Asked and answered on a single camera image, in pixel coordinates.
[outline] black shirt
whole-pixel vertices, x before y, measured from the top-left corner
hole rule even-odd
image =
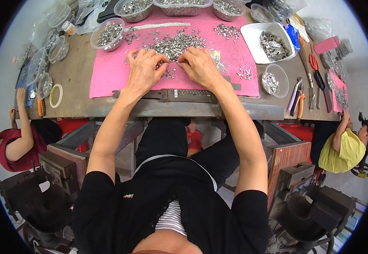
[[[88,254],[131,253],[176,199],[188,241],[204,254],[265,252],[267,195],[243,191],[229,209],[202,168],[171,157],[147,162],[132,180],[115,186],[105,173],[88,173],[73,209],[75,241]]]

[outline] hand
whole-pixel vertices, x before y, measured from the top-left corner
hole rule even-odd
[[[343,110],[342,121],[345,123],[350,123],[350,114],[347,109]]]
[[[191,80],[202,85],[207,90],[215,93],[222,84],[232,88],[217,69],[215,61],[212,60],[209,50],[190,47],[178,58],[179,66],[184,69]]]
[[[18,102],[18,108],[25,106],[25,93],[26,89],[18,88],[18,92],[16,93],[16,101]]]
[[[15,114],[16,114],[16,109],[15,107],[12,107],[11,110],[9,110],[9,116],[11,117],[11,121],[15,120]]]
[[[165,55],[156,54],[154,49],[148,51],[140,49],[134,59],[133,54],[136,52],[137,50],[131,50],[126,56],[130,64],[130,74],[128,83],[122,89],[121,94],[129,94],[139,100],[159,81],[170,61]],[[160,61],[163,61],[163,64],[156,69]]]

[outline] yellow shirt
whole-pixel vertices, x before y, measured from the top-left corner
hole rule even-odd
[[[363,159],[366,147],[349,128],[342,134],[340,151],[332,147],[332,134],[324,144],[318,166],[333,173],[344,173],[353,169]]]

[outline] tape roll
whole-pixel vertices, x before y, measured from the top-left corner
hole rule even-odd
[[[56,105],[54,105],[53,104],[53,94],[56,88],[59,88],[60,96],[59,96],[59,101],[56,103]],[[50,106],[54,109],[57,108],[61,103],[61,99],[63,99],[63,87],[61,86],[61,84],[55,84],[52,88],[52,91],[50,92]]]

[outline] pink mat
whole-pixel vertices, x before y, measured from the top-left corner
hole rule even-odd
[[[259,85],[256,71],[256,63],[243,39],[240,36],[235,38],[225,39],[222,35],[217,35],[214,27],[224,23],[227,26],[235,25],[239,30],[246,24],[244,17],[239,17],[233,22],[225,22],[217,18],[212,13],[212,8],[207,8],[195,17],[169,17],[164,15],[157,7],[153,8],[153,13],[145,20],[138,23],[126,23],[126,27],[140,26],[146,24],[161,24],[167,22],[187,22],[190,26],[171,26],[160,28],[147,28],[136,31],[136,38],[140,37],[139,41],[134,40],[128,45],[124,42],[119,48],[112,52],[97,50],[97,56],[94,62],[94,68],[91,78],[91,86],[89,91],[90,98],[112,96],[112,90],[121,90],[125,87],[129,76],[129,65],[124,64],[126,58],[126,50],[135,49],[137,45],[142,46],[142,41],[154,43],[154,38],[162,39],[166,33],[170,33],[170,37],[174,36],[178,30],[185,29],[186,34],[191,34],[195,28],[200,30],[197,36],[206,39],[207,47],[211,42],[211,48],[221,51],[221,61],[228,64],[229,76],[232,83],[241,84],[242,90],[235,91],[238,95],[247,95],[259,97]],[[159,35],[149,35],[149,32],[160,30]],[[240,79],[236,72],[239,71],[239,66],[243,69],[251,67],[251,79]],[[152,90],[160,89],[197,89],[204,90],[199,84],[192,82],[184,70],[178,67],[176,62],[169,64],[168,70],[176,69],[173,76],[174,79],[166,79],[162,77],[159,82],[153,86]]]
[[[334,80],[334,84],[335,84],[335,89],[332,90],[332,107],[334,109],[335,112],[342,112],[343,109],[341,106],[338,105],[338,103],[336,102],[336,97],[335,97],[335,90],[339,90],[342,89],[343,87],[345,87],[346,90],[346,101],[348,102],[348,106],[349,106],[349,100],[348,100],[348,88],[346,87],[346,84],[343,83],[342,80],[340,80],[338,78],[338,76],[336,76],[336,74],[334,72],[330,72],[332,79]]]

